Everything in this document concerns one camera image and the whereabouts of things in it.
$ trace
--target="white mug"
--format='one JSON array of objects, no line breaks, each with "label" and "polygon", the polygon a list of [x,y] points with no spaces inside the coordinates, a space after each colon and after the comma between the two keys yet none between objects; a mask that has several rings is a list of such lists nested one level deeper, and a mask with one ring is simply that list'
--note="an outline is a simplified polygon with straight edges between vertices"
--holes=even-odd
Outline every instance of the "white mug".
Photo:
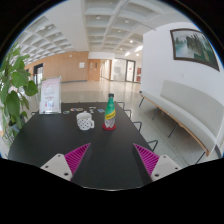
[{"label": "white mug", "polygon": [[77,124],[79,128],[83,131],[89,130],[90,128],[94,128],[94,121],[92,120],[92,115],[84,111],[83,113],[79,113],[76,116]]}]

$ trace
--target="tiled floor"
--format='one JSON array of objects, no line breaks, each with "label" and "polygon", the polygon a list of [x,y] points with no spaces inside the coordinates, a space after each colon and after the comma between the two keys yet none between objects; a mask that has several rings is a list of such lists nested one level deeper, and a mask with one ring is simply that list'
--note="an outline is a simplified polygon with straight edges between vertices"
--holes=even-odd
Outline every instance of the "tiled floor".
[{"label": "tiled floor", "polygon": [[[107,102],[108,93],[114,93],[114,100],[125,102],[125,109],[132,110],[132,121],[141,121],[141,134],[146,141],[158,140],[155,153],[158,155],[168,155],[180,167],[184,168],[194,165],[204,152],[199,144],[182,128],[177,127],[173,135],[168,138],[171,130],[175,126],[175,121],[168,115],[159,111],[152,120],[156,107],[144,100],[141,107],[141,96],[139,95],[140,84],[129,82],[108,81],[101,78],[100,81],[69,82],[61,86],[62,102]],[[38,111],[38,97],[30,99],[29,118],[32,111]],[[7,145],[0,140],[0,147],[8,151]],[[199,163],[218,159],[218,155],[213,152],[206,155]]]}]

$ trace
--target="white bench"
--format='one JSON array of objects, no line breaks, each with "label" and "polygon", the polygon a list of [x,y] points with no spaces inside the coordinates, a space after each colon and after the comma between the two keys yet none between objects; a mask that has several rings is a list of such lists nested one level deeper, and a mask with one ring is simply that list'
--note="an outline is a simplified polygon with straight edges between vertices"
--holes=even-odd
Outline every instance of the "white bench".
[{"label": "white bench", "polygon": [[224,118],[224,106],[217,100],[169,80],[164,80],[160,96],[144,91],[141,96],[173,118],[200,144],[207,156],[214,149]]}]

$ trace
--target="table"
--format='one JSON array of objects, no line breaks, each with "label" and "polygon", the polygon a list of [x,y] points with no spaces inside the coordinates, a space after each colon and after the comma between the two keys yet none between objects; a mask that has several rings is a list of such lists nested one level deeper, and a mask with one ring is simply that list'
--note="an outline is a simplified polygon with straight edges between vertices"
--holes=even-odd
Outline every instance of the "table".
[{"label": "table", "polygon": [[[72,182],[92,189],[134,189],[152,182],[133,143],[150,149],[136,126],[123,109],[115,104],[116,126],[113,131],[102,128],[107,102],[62,103],[61,114],[36,113],[16,136],[8,158],[41,167],[55,154],[67,154],[75,148],[91,143]],[[96,107],[92,114],[95,128],[82,131],[77,126],[80,112],[63,111],[71,108]]]}]

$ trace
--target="ceiling panel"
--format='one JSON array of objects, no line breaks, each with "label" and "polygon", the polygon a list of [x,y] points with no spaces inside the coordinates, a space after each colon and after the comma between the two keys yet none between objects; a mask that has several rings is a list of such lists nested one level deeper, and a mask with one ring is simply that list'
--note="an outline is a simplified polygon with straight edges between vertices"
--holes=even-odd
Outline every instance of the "ceiling panel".
[{"label": "ceiling panel", "polygon": [[159,0],[68,0],[33,21],[17,41],[21,54],[30,53],[26,63],[69,51],[125,55],[142,45],[144,33],[175,18],[190,22]]}]

